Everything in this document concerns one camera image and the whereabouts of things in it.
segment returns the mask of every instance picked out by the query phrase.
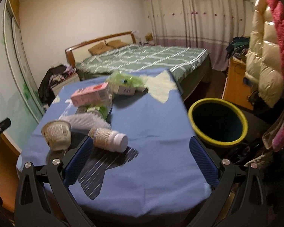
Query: yogurt cup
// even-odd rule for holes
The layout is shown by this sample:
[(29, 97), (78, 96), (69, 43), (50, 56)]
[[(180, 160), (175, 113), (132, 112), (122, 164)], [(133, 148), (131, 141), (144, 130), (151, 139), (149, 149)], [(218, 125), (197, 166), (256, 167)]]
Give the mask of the yogurt cup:
[(67, 150), (71, 143), (70, 123), (63, 120), (48, 122), (41, 134), (52, 151)]

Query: bedside table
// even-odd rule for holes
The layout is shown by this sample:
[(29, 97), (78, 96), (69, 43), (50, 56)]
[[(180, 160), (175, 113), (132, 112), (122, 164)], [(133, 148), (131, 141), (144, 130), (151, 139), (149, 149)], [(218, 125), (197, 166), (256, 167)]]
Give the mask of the bedside table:
[(253, 106), (247, 100), (251, 94), (250, 87), (243, 83), (245, 68), (246, 64), (243, 61), (232, 57), (229, 59), (228, 76), (222, 99), (248, 110), (253, 110)]
[(63, 82), (61, 82), (57, 85), (54, 85), (51, 89), (52, 89), (53, 93), (55, 94), (55, 96), (57, 96), (59, 94), (60, 90), (63, 88), (63, 86), (71, 84), (71, 83), (75, 83), (75, 82), (80, 82), (78, 73), (74, 73), (74, 74), (70, 75)]

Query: pink curtain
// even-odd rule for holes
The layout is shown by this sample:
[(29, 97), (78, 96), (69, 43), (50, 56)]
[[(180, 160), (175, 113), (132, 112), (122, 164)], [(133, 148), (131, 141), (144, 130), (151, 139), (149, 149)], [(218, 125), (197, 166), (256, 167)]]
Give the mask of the pink curtain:
[(253, 7), (244, 0), (145, 0), (154, 41), (163, 46), (205, 48), (213, 69), (227, 68), (227, 45), (249, 35)]

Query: white fluffy cloth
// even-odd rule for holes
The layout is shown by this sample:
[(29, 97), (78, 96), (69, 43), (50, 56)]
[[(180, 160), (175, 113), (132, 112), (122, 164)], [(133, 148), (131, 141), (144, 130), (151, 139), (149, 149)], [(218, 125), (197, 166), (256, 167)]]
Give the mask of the white fluffy cloth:
[(105, 120), (94, 113), (81, 113), (69, 116), (61, 116), (59, 119), (69, 122), (73, 131), (86, 135), (92, 128), (111, 129), (109, 123), (107, 123)]

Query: trash can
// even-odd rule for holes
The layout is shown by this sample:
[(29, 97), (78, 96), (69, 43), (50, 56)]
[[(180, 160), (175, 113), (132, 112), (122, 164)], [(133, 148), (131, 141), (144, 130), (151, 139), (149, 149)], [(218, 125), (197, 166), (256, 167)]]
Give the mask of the trash can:
[(245, 115), (234, 104), (225, 100), (201, 99), (190, 107), (188, 117), (197, 136), (205, 145), (231, 148), (239, 144), (247, 134)]

